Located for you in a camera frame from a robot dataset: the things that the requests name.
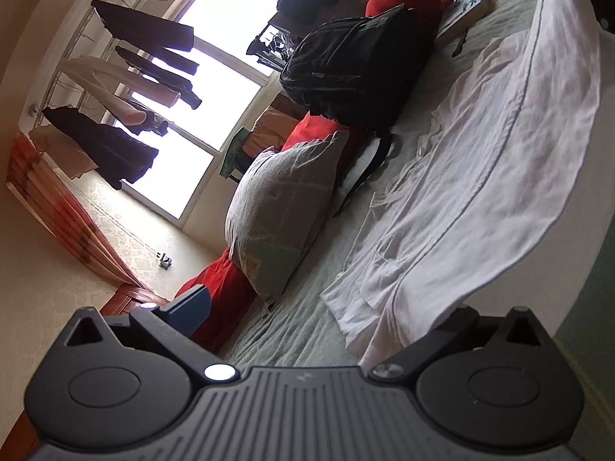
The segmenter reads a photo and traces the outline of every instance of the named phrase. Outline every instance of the wooden furniture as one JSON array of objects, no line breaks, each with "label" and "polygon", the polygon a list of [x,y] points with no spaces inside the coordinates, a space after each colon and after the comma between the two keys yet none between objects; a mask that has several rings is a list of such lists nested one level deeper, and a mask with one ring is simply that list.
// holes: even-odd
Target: wooden furniture
[{"label": "wooden furniture", "polygon": [[[154,302],[165,305],[168,300],[141,288],[122,285],[111,299],[100,309],[102,315],[128,315],[141,303]],[[38,437],[25,411],[21,413],[0,448],[0,461],[22,461],[39,445]]]}]

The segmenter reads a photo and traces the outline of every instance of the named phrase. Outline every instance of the pillow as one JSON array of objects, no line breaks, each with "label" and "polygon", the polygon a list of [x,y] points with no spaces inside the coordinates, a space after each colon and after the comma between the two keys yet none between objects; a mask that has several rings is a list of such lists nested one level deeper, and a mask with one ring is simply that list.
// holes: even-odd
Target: pillow
[{"label": "pillow", "polygon": [[365,16],[373,17],[401,4],[416,10],[418,24],[430,34],[438,30],[442,20],[442,3],[440,0],[369,0]]},{"label": "pillow", "polygon": [[442,8],[442,15],[444,15],[444,11],[451,6],[451,3],[453,3],[455,0],[440,0],[440,6]]},{"label": "pillow", "polygon": [[337,163],[337,177],[345,175],[351,167],[359,152],[365,147],[369,139],[368,133],[363,128],[352,128],[339,124],[337,121],[327,119],[324,116],[312,116],[307,113],[294,128],[293,133],[286,139],[282,151],[294,147],[295,144],[311,142],[313,140],[324,140],[333,135],[336,131],[346,130],[348,140],[342,150]]},{"label": "pillow", "polygon": [[199,284],[209,289],[211,311],[190,339],[209,352],[218,353],[250,308],[256,292],[244,273],[229,259],[229,248],[184,284],[175,297]]},{"label": "pillow", "polygon": [[267,149],[239,182],[226,216],[226,243],[267,304],[281,296],[322,225],[347,138],[347,131],[337,131],[284,152]]}]

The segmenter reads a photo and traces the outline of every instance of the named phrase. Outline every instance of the hanging clothes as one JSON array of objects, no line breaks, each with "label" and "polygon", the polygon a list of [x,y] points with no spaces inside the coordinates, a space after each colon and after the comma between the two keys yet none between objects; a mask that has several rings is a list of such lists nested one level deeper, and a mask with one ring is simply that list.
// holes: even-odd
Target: hanging clothes
[{"label": "hanging clothes", "polygon": [[51,124],[36,126],[28,135],[36,150],[45,152],[70,179],[98,167],[79,144]]},{"label": "hanging clothes", "polygon": [[110,76],[141,95],[167,107],[174,106],[180,96],[176,91],[160,83],[150,81],[98,57],[62,59],[58,68],[107,109],[117,114],[125,126],[141,124],[145,121],[145,114],[109,92],[100,81],[98,77],[100,74]]},{"label": "hanging clothes", "polygon": [[156,64],[153,64],[146,58],[122,46],[117,46],[115,51],[129,66],[136,67],[142,74],[155,79],[173,91],[179,92],[180,99],[193,109],[197,109],[201,105],[202,100],[192,91],[193,85],[189,79],[179,76],[172,71],[162,69],[162,67],[156,66]]},{"label": "hanging clothes", "polygon": [[98,124],[74,107],[45,107],[45,118],[72,138],[98,165],[98,173],[113,189],[122,189],[122,179],[134,184],[154,164],[158,149],[128,135],[121,128]]},{"label": "hanging clothes", "polygon": [[191,75],[196,73],[199,64],[167,50],[192,50],[192,27],[101,0],[93,0],[91,5],[114,38],[128,41],[174,69]]},{"label": "hanging clothes", "polygon": [[149,107],[144,106],[139,101],[132,98],[123,99],[128,102],[135,109],[141,110],[145,113],[145,121],[141,124],[133,124],[132,126],[126,126],[126,128],[135,135],[139,135],[142,131],[151,131],[157,135],[164,137],[168,133],[168,119],[159,115],[158,112],[152,111]]}]

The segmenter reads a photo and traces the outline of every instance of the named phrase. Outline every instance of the gray pillow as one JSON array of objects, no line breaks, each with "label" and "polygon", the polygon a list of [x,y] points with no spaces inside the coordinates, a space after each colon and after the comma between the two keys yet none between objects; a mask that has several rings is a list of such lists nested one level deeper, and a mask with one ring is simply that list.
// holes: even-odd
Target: gray pillow
[{"label": "gray pillow", "polygon": [[280,297],[322,225],[347,138],[338,131],[284,152],[267,149],[241,178],[226,215],[226,242],[267,304]]}]

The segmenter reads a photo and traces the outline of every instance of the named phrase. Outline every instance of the white sheet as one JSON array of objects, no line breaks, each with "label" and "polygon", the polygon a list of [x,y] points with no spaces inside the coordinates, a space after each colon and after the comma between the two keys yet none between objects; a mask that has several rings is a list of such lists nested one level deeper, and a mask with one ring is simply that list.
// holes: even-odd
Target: white sheet
[{"label": "white sheet", "polygon": [[489,44],[434,112],[441,140],[374,195],[345,270],[321,295],[361,365],[422,337],[536,247],[571,194],[599,104],[588,0],[539,0],[529,31]]}]

